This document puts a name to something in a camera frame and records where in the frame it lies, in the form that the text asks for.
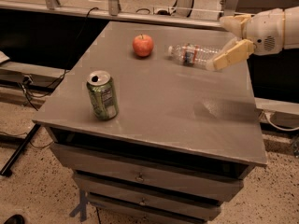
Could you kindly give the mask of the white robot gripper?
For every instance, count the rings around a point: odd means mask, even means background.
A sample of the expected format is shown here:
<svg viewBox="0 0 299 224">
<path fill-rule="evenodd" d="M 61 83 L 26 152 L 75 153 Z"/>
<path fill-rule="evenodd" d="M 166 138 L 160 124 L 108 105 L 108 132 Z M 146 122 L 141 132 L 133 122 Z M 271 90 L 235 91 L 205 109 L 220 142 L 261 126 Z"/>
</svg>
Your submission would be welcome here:
<svg viewBox="0 0 299 224">
<path fill-rule="evenodd" d="M 250 14 L 220 17 L 220 25 L 234 38 L 213 58 L 215 70 L 245 61 L 251 54 L 278 54 L 283 49 L 284 11 L 280 8 Z"/>
</svg>

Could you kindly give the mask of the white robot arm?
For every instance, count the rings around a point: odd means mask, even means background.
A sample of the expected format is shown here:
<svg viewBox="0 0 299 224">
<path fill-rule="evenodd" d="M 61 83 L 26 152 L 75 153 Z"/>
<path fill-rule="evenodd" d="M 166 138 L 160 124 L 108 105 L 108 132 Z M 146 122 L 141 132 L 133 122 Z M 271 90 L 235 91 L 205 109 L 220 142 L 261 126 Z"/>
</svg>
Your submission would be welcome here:
<svg viewBox="0 0 299 224">
<path fill-rule="evenodd" d="M 224 16 L 220 24 L 235 38 L 207 61 L 211 71 L 243 62 L 251 54 L 264 56 L 299 48 L 299 7 L 275 8 L 253 16 Z"/>
</svg>

